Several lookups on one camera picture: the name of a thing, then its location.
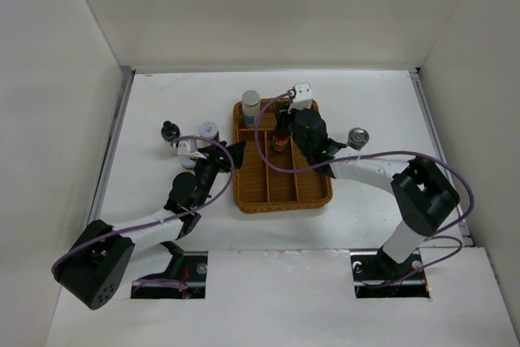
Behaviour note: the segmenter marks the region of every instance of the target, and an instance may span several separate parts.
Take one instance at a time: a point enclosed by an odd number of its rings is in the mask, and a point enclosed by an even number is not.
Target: black bracket
[[[171,241],[161,243],[171,254],[171,261],[164,272],[150,274],[140,280],[181,280],[188,285],[185,290],[154,286],[132,288],[130,298],[137,299],[197,299],[206,297],[206,274],[208,267],[207,252],[184,252]]]
[[[398,280],[414,269],[416,262],[422,264],[419,252],[411,254],[402,264],[387,267],[379,251],[352,252],[350,262],[356,298],[412,298],[430,297],[424,271],[412,275],[403,284],[380,288],[378,284]]]
[[[406,225],[424,237],[433,236],[460,201],[441,170],[426,158],[411,160],[395,174],[392,190]]]
[[[112,232],[100,219],[90,223],[72,248]],[[54,278],[89,309],[105,305],[123,279],[132,251],[132,240],[116,235],[80,251],[61,263]]]

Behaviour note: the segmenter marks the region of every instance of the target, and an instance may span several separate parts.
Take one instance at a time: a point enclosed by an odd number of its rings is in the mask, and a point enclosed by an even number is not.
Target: wicker tray
[[[313,108],[318,109],[316,102]],[[306,159],[291,140],[284,152],[271,148],[271,135],[276,124],[274,105],[262,118],[258,139],[267,159],[278,167],[296,169],[307,167]],[[316,209],[332,199],[331,179],[314,171],[299,174],[277,172],[260,159],[254,144],[254,129],[244,126],[242,104],[233,107],[233,141],[246,140],[244,164],[235,171],[233,195],[235,203],[244,213]]]

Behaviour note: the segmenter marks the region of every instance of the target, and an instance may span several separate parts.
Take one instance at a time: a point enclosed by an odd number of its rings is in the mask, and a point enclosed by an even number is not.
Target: silver cap
[[[355,150],[360,150],[363,146],[368,144],[370,138],[370,135],[365,129],[352,128],[349,132],[347,145]]]
[[[250,89],[242,94],[242,104],[256,106],[260,102],[260,94],[254,89]]]

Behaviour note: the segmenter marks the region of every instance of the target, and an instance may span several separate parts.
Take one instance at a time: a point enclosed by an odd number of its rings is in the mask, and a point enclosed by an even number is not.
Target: red wire
[[[189,275],[189,268],[188,268],[188,266],[185,266],[185,267],[184,267],[184,278],[182,279],[182,281],[183,281],[184,283],[188,282],[188,275]],[[186,297],[186,290],[187,290],[187,289],[184,289],[184,290],[182,291],[182,298],[183,298],[183,299]]]

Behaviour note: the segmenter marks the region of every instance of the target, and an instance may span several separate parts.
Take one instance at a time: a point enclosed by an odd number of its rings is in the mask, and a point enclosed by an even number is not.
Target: white floor
[[[334,138],[344,140],[350,128],[360,126],[370,132],[367,153],[434,154],[408,72],[139,75],[101,218],[127,221],[165,203],[182,170],[160,137],[164,120],[177,123],[184,135],[213,120],[221,139],[230,141],[232,107],[242,92],[256,89],[274,97],[305,81]],[[217,179],[213,193],[226,179]],[[210,250],[206,300],[129,300],[125,284],[92,312],[62,289],[47,345],[518,345],[483,249],[464,249],[427,270],[431,299],[357,300],[346,249],[380,247],[401,216],[395,199],[378,189],[340,180],[333,180],[333,188],[332,201],[322,209],[259,215],[242,214],[228,191],[178,241],[186,250]],[[449,233],[460,237],[457,227]],[[429,261],[451,250],[421,252]],[[155,253],[166,266],[167,252]]]
[[[126,285],[92,312],[63,291],[47,346],[518,346],[483,249],[427,269],[430,299],[356,299],[348,251],[210,251],[208,266],[205,300]]]
[[[156,74],[136,76],[108,181],[101,218],[109,223],[149,215],[167,200],[182,171],[160,137],[163,121],[184,135],[213,120],[221,140],[232,140],[232,108],[247,89],[274,97],[310,82],[329,132],[344,141],[354,126],[370,132],[365,152],[416,150],[434,154],[408,72],[290,71]],[[216,193],[227,180],[220,175]],[[179,241],[186,250],[377,248],[401,221],[392,196],[346,180],[333,180],[334,197],[322,209],[245,215],[231,189],[201,212],[195,230]],[[449,234],[460,237],[457,228]],[[451,246],[451,241],[427,245]]]

